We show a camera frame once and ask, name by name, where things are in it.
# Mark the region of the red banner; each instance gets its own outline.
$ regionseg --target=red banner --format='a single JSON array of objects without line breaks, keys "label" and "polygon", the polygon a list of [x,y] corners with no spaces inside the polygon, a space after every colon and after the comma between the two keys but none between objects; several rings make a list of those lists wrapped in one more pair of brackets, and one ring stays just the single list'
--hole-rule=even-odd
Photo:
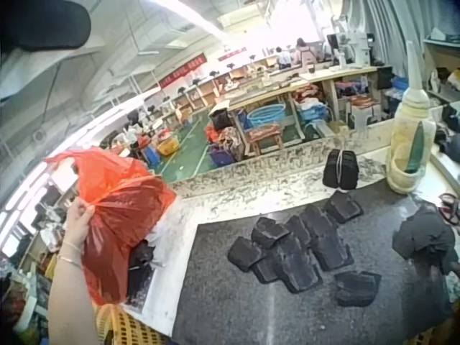
[{"label": "red banner", "polygon": [[225,54],[224,56],[221,56],[218,60],[219,61],[224,61],[224,60],[226,60],[228,58],[231,58],[232,56],[238,55],[239,53],[245,52],[245,51],[246,51],[246,47],[244,47],[242,49],[235,50],[233,52],[230,52],[229,54]]},{"label": "red banner", "polygon": [[208,61],[204,53],[200,54],[199,56],[194,57],[192,60],[184,63],[182,66],[174,70],[174,72],[170,73],[169,75],[165,76],[162,80],[160,80],[161,88],[165,88],[171,83],[174,83],[177,79],[185,77],[192,70],[196,70],[202,64],[207,63],[207,62]]}]

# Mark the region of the green floor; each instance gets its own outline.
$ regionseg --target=green floor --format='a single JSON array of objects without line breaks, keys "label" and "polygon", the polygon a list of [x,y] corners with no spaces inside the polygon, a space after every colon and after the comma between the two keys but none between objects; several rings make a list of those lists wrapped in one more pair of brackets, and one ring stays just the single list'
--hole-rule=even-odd
[{"label": "green floor", "polygon": [[[289,106],[286,110],[287,115],[292,114]],[[180,149],[169,157],[162,157],[162,162],[155,168],[155,172],[161,174],[166,182],[186,180],[216,168],[211,157],[207,154],[208,141],[205,129],[208,121],[208,109],[206,109],[194,116],[191,126],[176,132],[180,141]],[[294,139],[299,139],[295,127],[285,127],[282,133],[283,142]],[[265,139],[261,142],[261,148],[273,145],[275,143],[272,139]]]}]

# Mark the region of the bracelet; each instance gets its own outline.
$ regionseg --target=bracelet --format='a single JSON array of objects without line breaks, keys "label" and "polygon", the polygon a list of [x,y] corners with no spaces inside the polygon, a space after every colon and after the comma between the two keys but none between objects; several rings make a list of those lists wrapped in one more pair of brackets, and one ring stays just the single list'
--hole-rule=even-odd
[{"label": "bracelet", "polygon": [[69,264],[72,264],[72,265],[78,267],[80,270],[82,269],[80,264],[77,264],[75,261],[69,259],[68,257],[63,257],[61,254],[59,254],[57,256],[57,258],[61,259],[61,260],[64,260],[64,261],[68,262]]},{"label": "bracelet", "polygon": [[76,245],[71,244],[70,242],[67,242],[67,241],[63,241],[63,244],[67,244],[68,246],[74,248],[74,250],[76,250],[77,252],[81,253],[81,249],[78,248]]}]

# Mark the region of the gray work table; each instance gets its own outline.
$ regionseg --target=gray work table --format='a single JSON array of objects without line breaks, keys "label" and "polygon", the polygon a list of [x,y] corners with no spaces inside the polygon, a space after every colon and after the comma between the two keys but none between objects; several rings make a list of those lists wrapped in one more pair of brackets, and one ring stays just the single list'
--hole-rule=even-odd
[{"label": "gray work table", "polygon": [[[352,193],[364,215],[341,226],[339,234],[350,246],[355,264],[333,272],[320,270],[322,286],[297,295],[280,281],[259,283],[252,272],[241,272],[226,258],[238,236],[250,238],[258,216],[200,225],[172,339],[180,345],[401,344],[442,322],[449,316],[444,278],[418,274],[391,247],[393,232],[422,201],[393,193],[385,181]],[[284,222],[303,209],[267,216]],[[382,275],[369,307],[337,305],[334,274],[347,270]]]}]

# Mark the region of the white plastic bottle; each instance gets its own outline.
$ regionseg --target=white plastic bottle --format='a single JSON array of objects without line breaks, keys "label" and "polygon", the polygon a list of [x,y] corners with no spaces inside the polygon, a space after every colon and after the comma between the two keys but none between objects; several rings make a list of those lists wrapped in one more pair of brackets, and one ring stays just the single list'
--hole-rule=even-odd
[{"label": "white plastic bottle", "polygon": [[387,181],[397,193],[407,194],[417,188],[425,175],[436,133],[429,116],[430,99],[422,89],[415,48],[406,42],[409,88],[397,108],[390,150],[387,155]]}]

